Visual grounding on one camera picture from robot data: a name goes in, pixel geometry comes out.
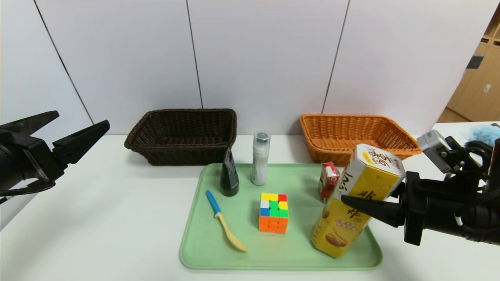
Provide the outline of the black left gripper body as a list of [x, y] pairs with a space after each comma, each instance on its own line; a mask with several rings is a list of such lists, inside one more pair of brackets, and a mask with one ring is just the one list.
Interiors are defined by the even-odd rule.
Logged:
[[1, 136], [1, 191], [45, 191], [63, 174], [64, 167], [42, 139]]

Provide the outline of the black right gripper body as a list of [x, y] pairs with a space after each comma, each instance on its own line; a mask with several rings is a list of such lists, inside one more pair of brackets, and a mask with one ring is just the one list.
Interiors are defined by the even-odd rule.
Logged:
[[408, 171], [404, 203], [405, 242], [420, 246], [425, 229], [467, 238], [467, 232], [455, 219], [455, 212], [464, 204], [466, 194], [466, 180], [462, 176], [429, 180], [420, 178], [417, 172]]

